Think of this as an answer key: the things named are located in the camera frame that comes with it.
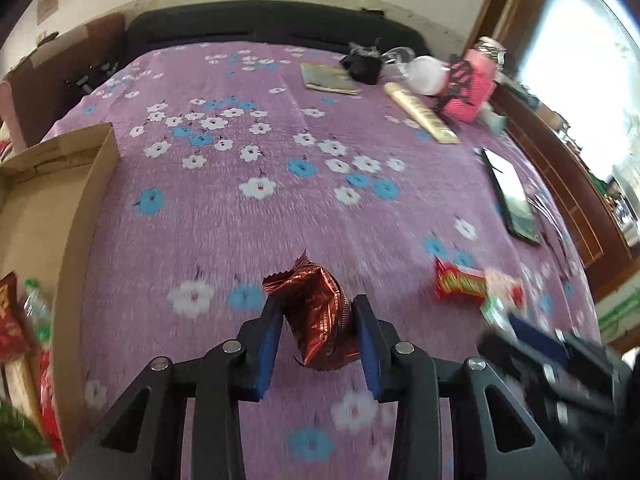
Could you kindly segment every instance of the plastic water bottle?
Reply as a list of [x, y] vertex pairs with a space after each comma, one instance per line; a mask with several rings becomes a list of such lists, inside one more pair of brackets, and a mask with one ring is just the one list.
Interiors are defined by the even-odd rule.
[[51, 337], [49, 301], [38, 286], [37, 280], [33, 278], [25, 280], [24, 288], [28, 293], [27, 300], [24, 302], [24, 313], [31, 321], [33, 332], [40, 344], [46, 344]]

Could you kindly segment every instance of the black headboard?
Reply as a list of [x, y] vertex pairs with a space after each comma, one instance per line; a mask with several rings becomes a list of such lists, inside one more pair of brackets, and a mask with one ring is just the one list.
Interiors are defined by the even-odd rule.
[[422, 36], [379, 13], [299, 2], [241, 0], [150, 10], [127, 29], [128, 59], [149, 50], [201, 41], [292, 44], [348, 53], [350, 41], [384, 52], [408, 46], [428, 56]]

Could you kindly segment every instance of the red candy wrapper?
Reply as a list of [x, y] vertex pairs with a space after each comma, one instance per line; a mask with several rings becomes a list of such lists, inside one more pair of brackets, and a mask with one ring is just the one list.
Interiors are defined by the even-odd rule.
[[465, 294], [478, 300], [486, 298], [484, 272], [462, 267], [436, 258], [436, 297], [441, 300], [450, 294]]
[[357, 360], [351, 301], [335, 278], [302, 254], [291, 270], [267, 276], [262, 288], [282, 304], [302, 365], [337, 370]]
[[0, 281], [0, 363], [15, 359], [29, 349], [17, 321], [16, 278], [13, 272]]

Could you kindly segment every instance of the smartphone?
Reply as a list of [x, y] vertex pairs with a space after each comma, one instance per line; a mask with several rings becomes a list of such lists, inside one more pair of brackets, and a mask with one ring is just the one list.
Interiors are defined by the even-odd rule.
[[485, 149], [482, 149], [482, 158], [494, 182], [507, 231], [516, 238], [539, 244], [538, 224], [513, 164]]

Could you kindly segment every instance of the bed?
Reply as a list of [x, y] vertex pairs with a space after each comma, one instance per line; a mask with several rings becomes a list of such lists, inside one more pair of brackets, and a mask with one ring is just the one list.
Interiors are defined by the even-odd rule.
[[[572, 244], [563, 283], [548, 245], [503, 225], [478, 147], [510, 160], [564, 225], [509, 137], [463, 124], [459, 145], [439, 144], [385, 95], [385, 79], [358, 96], [303, 87], [301, 62], [340, 58], [246, 41], [151, 50], [54, 124], [46, 138], [111, 122], [121, 156], [84, 289], [90, 408], [113, 403], [153, 357], [196, 358], [234, 336], [264, 303], [262, 278], [303, 251], [439, 358], [476, 354], [485, 325], [476, 304], [435, 299], [435, 257], [522, 278], [529, 320], [599, 340]], [[283, 330], [266, 398], [241, 405], [247, 478], [386, 478], [394, 407], [373, 401], [358, 363], [320, 373], [297, 355]], [[444, 478], [452, 468], [444, 446]]]

